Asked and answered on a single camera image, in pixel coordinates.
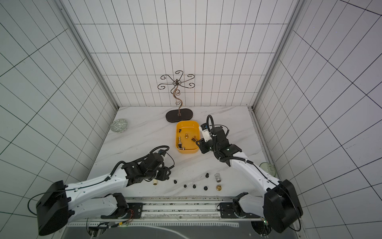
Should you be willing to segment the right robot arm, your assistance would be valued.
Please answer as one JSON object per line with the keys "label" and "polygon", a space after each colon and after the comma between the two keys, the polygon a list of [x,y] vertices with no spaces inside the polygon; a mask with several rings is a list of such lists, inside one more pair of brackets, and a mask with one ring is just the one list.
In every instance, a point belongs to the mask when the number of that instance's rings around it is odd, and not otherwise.
{"label": "right robot arm", "polygon": [[196,141],[196,145],[201,153],[213,152],[218,161],[240,171],[261,193],[261,196],[253,196],[242,192],[231,203],[219,204],[222,218],[249,219],[254,216],[257,221],[251,223],[252,228],[261,236],[272,231],[282,233],[300,221],[303,210],[290,181],[280,181],[250,161],[241,148],[229,143],[222,126],[204,123],[199,129],[203,137]]}

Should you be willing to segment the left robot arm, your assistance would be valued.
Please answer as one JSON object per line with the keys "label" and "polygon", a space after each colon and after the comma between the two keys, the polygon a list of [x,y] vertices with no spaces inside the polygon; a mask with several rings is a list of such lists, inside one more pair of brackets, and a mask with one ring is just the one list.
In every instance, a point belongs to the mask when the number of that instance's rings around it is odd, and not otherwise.
{"label": "left robot arm", "polygon": [[135,211],[122,189],[142,181],[168,180],[172,166],[165,166],[166,156],[166,150],[151,151],[137,160],[118,162],[106,175],[72,184],[53,183],[36,203],[38,234],[47,236],[68,223],[92,217],[133,219]]}

